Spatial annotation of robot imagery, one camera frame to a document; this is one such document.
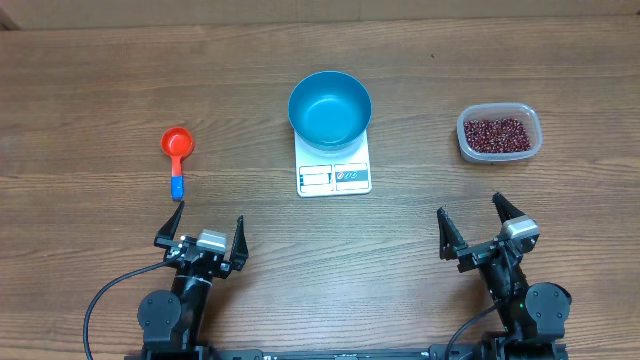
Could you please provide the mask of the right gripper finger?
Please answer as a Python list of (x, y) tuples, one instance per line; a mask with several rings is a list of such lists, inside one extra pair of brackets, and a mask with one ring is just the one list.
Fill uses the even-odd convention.
[(496, 192), (492, 196), (492, 202), (495, 205), (496, 211), (502, 223), (508, 220), (524, 216), (525, 213), (511, 204), (504, 195), (500, 192)]
[(462, 235), (454, 225), (447, 211), (440, 207), (437, 212), (439, 226), (439, 256), (441, 260), (458, 258), (458, 253), (468, 247)]

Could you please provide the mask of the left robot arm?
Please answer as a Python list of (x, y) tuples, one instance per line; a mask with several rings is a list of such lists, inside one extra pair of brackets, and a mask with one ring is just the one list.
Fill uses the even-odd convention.
[(165, 250), (162, 265), (175, 275), (169, 290), (149, 293), (138, 307), (142, 359), (219, 359), (212, 345), (199, 340), (213, 280), (242, 270), (249, 258), (242, 217), (231, 245), (225, 234), (207, 229), (198, 237), (176, 239), (184, 206), (179, 203), (154, 238), (154, 245)]

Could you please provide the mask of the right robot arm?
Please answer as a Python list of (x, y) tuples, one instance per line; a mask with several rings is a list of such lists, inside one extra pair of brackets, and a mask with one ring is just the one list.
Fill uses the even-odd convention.
[[(529, 284), (520, 267), (524, 255), (537, 244), (540, 230), (534, 219), (501, 193), (492, 197), (501, 221), (499, 233), (474, 246), (468, 245), (444, 208), (437, 210), (439, 256), (456, 260), (461, 273), (478, 270), (493, 304), (462, 325), (446, 344), (428, 348), (431, 359), (566, 359), (565, 335), (572, 297), (551, 282)], [(487, 332), (476, 344), (459, 344), (459, 337), (492, 312), (503, 330)]]

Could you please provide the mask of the red measuring scoop blue handle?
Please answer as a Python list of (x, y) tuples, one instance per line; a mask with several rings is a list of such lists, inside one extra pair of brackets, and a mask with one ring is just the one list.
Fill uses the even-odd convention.
[(161, 148), (171, 159), (171, 197), (181, 201), (184, 197), (182, 162), (195, 148), (192, 134), (184, 127), (172, 127), (161, 138)]

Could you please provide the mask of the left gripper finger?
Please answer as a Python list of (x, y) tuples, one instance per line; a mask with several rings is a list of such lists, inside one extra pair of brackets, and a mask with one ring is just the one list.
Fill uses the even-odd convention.
[(185, 206), (184, 201), (180, 201), (173, 215), (158, 230), (155, 236), (156, 241), (173, 241), (178, 228), (182, 212)]
[(237, 226), (234, 233), (234, 240), (229, 258), (232, 269), (235, 271), (241, 271), (245, 266), (248, 258), (249, 251), (244, 232), (244, 217), (240, 216), (237, 219)]

